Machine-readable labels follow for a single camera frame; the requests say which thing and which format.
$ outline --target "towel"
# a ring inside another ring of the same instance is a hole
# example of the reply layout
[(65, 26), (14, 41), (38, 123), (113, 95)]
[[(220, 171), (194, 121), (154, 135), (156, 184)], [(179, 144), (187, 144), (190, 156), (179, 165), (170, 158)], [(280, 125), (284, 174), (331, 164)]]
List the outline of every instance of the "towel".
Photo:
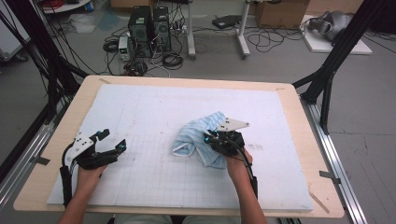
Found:
[(204, 142), (204, 133), (209, 134), (207, 130), (216, 130), (225, 120), (226, 117), (223, 113), (216, 112), (204, 118), (190, 121), (178, 132), (177, 138), (172, 145), (173, 154), (176, 156), (189, 157), (194, 150), (197, 149), (199, 155), (198, 160), (201, 161), (205, 167), (211, 166), (224, 169), (227, 166), (226, 160), (221, 154), (214, 151), (210, 145)]

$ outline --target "cardboard box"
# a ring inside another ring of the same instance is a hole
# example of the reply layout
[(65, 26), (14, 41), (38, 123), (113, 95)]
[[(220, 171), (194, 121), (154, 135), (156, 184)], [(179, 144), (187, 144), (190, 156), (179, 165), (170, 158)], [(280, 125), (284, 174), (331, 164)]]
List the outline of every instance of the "cardboard box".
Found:
[(306, 15), (320, 16), (326, 11), (340, 10), (344, 13), (356, 13), (363, 0), (311, 0)]
[(279, 4), (259, 3), (256, 22), (262, 28), (299, 29), (310, 0), (284, 0)]
[(111, 7), (132, 8), (135, 6), (154, 7), (154, 0), (111, 0)]

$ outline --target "person's left arm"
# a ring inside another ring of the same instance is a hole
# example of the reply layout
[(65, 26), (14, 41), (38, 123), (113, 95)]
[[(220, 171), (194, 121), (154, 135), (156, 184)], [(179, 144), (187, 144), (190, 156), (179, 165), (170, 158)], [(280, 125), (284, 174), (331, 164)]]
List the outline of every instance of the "person's left arm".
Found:
[(95, 170), (84, 170), (78, 167), (78, 182), (75, 194), (59, 219), (59, 224), (82, 223), (88, 201), (99, 183), (99, 177), (106, 166)]

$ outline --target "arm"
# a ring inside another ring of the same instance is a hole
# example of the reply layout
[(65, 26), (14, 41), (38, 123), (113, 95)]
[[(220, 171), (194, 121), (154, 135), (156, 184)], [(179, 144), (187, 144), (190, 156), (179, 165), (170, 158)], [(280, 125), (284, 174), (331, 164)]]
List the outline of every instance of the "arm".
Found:
[(78, 167), (76, 192), (59, 219), (59, 224), (82, 223), (88, 201), (105, 169), (106, 166), (99, 167), (96, 170), (84, 170)]
[[(252, 161), (252, 157), (245, 150), (247, 158)], [(235, 185), (241, 209), (242, 224), (266, 224), (265, 215), (256, 199), (253, 188), (250, 185), (248, 170), (245, 164), (236, 158), (226, 157), (228, 174)]]

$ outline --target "person's right arm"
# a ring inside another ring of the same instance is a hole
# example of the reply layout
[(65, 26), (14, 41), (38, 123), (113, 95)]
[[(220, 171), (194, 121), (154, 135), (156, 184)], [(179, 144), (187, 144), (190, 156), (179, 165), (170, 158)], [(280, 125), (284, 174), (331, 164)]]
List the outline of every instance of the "person's right arm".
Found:
[[(247, 158), (252, 161), (252, 157), (245, 150)], [(235, 185), (239, 198), (242, 224), (267, 223), (262, 208), (256, 199), (253, 188), (250, 185), (248, 170), (243, 161), (226, 157), (228, 174)]]

